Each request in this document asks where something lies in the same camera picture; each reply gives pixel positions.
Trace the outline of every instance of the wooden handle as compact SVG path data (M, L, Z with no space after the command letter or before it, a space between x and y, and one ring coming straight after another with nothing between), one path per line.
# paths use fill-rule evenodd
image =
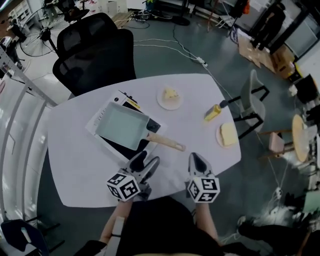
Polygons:
M147 141L150 142L156 142L162 145L166 145L170 148L174 148L176 150L180 150L180 151L185 151L186 150L186 146L182 145L172 139L163 137L161 135L158 135L154 132L149 131L148 136L145 138Z

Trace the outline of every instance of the white table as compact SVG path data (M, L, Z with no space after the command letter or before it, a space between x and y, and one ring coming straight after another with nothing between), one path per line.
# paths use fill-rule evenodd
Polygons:
M159 106L156 94L165 85L183 94L182 106L168 111ZM109 85L56 106L48 128L49 159L52 176L62 203L69 207L112 207L117 200L106 186L123 162L97 143L85 126L111 94L120 90L131 95L149 113L168 125L165 136L186 145L186 151L157 145L152 157L160 157L160 166L149 180L151 199L185 189L188 158L197 152L206 158L214 174L220 174L240 161L239 143L222 148L216 131L223 123L233 122L228 107L209 123L205 112L224 97L211 76L173 74L141 78Z

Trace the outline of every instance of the cheese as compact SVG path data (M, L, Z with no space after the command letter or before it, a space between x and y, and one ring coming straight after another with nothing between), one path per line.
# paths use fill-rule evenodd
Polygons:
M227 122L221 125L220 133L222 137L222 143L225 147L235 144L238 141L237 131L232 122Z
M179 98L179 94L172 88L166 87L164 88L164 99L165 100L175 100Z

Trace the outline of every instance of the frying pan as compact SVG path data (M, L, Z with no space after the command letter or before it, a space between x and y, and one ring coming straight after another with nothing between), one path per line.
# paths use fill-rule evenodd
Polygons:
M180 151L186 150L185 145L149 131L149 119L149 116L141 112L110 102L95 133L134 151L138 149L141 140L156 142Z

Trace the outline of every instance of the yellow bottle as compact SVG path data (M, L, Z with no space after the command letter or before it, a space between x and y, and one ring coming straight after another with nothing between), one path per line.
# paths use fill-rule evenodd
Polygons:
M214 119L216 116L218 116L222 109L225 108L228 105L228 102L226 100L221 101L221 103L213 105L212 108L210 108L204 115L204 120L210 121Z

